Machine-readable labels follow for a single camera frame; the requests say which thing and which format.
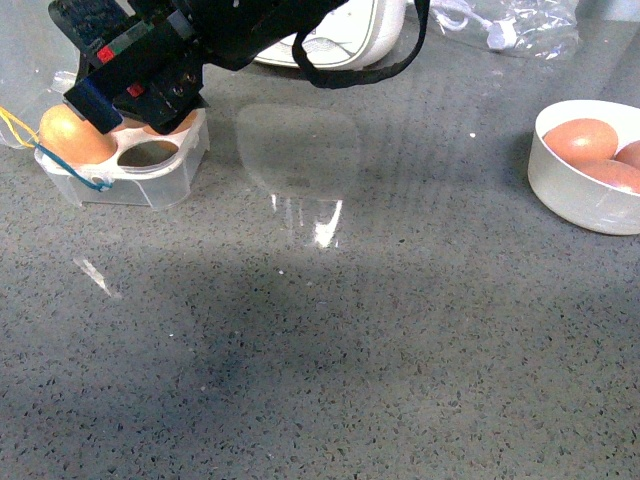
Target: white bowl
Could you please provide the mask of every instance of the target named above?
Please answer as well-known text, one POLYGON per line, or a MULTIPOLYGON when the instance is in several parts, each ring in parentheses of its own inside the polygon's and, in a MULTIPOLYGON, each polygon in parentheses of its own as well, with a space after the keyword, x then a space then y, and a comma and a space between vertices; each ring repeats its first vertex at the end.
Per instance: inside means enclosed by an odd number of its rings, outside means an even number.
POLYGON ((610 235, 640 233, 640 195, 588 177, 542 140, 549 130, 577 118, 595 118, 618 133, 618 151, 640 140, 640 109, 598 100, 569 100, 545 108, 536 119, 529 183, 550 210, 571 223, 610 235))

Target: rubber band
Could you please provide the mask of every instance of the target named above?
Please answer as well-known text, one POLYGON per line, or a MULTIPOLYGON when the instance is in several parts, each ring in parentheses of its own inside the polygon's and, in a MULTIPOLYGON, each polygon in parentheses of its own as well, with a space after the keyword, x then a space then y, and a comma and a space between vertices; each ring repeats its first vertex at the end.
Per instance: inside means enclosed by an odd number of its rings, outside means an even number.
POLYGON ((55 162, 61 168, 67 171, 70 175, 77 178, 86 187, 92 190, 97 190, 98 192, 104 192, 106 190, 109 190, 113 186, 113 184, 107 183, 104 181, 95 183, 90 180, 87 180, 85 177, 80 175, 71 165, 65 162, 62 158, 60 158, 58 155, 53 153, 48 148, 42 146, 40 144, 40 140, 38 139, 38 134, 31 127, 29 127, 29 125, 24 123, 14 114, 12 114, 9 110, 1 106, 0 106, 0 118, 4 121, 4 123, 7 124, 9 131, 18 141, 18 143, 20 143, 20 145, 26 148, 35 148, 37 150, 40 150, 47 157, 49 157, 53 162, 55 162), (14 123, 16 123, 22 129, 24 129, 24 131, 27 132, 32 137, 33 140, 31 142, 25 141, 16 130, 16 127, 13 125, 14 123))

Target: plastic bag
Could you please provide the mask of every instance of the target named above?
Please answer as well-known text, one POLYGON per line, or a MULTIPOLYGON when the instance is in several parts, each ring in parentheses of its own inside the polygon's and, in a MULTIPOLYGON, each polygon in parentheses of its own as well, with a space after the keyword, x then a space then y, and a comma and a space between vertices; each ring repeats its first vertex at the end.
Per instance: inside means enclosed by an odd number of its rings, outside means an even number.
POLYGON ((446 37, 546 60, 575 52, 578 0, 432 0, 433 24, 446 37))

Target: egg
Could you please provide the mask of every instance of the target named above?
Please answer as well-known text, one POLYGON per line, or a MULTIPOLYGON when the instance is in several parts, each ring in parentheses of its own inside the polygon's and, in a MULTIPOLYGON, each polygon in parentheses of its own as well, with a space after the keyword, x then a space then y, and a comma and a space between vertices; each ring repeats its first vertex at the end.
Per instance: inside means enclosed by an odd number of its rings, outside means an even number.
MULTIPOLYGON (((196 112, 195 110, 193 112, 191 112, 189 115, 187 115, 187 118, 185 118, 182 123, 180 125, 178 125, 178 128, 176 128, 173 132, 171 132, 169 135, 175 135, 176 133, 180 133, 180 132, 184 132, 185 130, 187 130, 188 128, 191 128, 191 125, 193 125, 193 122, 196 120, 196 117, 198 116, 198 112, 196 112)), ((142 130, 144 130, 146 133, 148 133, 149 135, 158 135, 158 136, 162 136, 161 133, 156 132, 153 128, 151 128, 151 126, 147 125, 146 127, 144 127, 142 130)))
POLYGON ((118 149, 113 137, 101 134, 66 105, 56 105, 44 113, 39 137, 42 146, 70 165, 102 163, 118 149))
POLYGON ((553 153, 575 168, 600 159, 612 159, 618 134, 602 120, 579 118, 562 123, 544 136, 553 153))
POLYGON ((616 160, 640 168, 640 140, 630 143, 616 155, 616 160))
POLYGON ((578 168, 585 175, 628 193, 640 193, 640 170, 615 160, 585 162, 578 168))
POLYGON ((122 130, 127 130, 129 128, 142 128, 145 124, 134 120, 133 118, 124 117, 122 119, 122 123, 113 129, 114 132, 121 132, 122 130))

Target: gray countertop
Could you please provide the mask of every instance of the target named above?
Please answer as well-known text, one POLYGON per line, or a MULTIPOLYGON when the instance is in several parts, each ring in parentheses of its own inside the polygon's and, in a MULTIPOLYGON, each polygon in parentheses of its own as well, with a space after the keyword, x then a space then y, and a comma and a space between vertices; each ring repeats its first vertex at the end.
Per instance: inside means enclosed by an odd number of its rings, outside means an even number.
POLYGON ((2 149, 0 477, 637 478, 640 244, 526 178, 545 106, 640 107, 637 25, 581 30, 557 62, 431 33, 345 91, 207 69, 166 211, 2 149))

